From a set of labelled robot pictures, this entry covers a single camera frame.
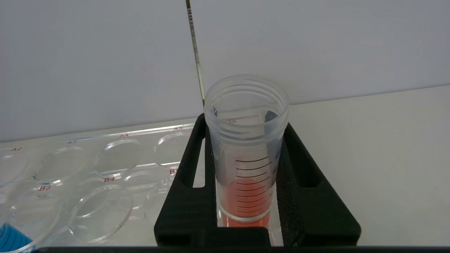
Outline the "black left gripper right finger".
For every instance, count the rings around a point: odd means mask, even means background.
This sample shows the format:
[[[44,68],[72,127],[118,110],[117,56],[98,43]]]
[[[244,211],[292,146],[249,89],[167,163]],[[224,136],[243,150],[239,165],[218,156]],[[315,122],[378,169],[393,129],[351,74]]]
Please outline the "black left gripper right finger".
[[[356,246],[361,226],[288,124],[276,173],[284,246]]]

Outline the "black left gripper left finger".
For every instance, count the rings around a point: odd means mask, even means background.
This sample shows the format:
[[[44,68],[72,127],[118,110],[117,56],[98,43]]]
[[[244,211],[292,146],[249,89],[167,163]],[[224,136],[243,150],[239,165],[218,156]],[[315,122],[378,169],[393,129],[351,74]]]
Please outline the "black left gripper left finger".
[[[205,185],[193,187],[201,144],[205,144]],[[262,227],[227,228],[217,224],[215,165],[204,114],[193,127],[173,183],[154,226],[159,247],[270,247]]]

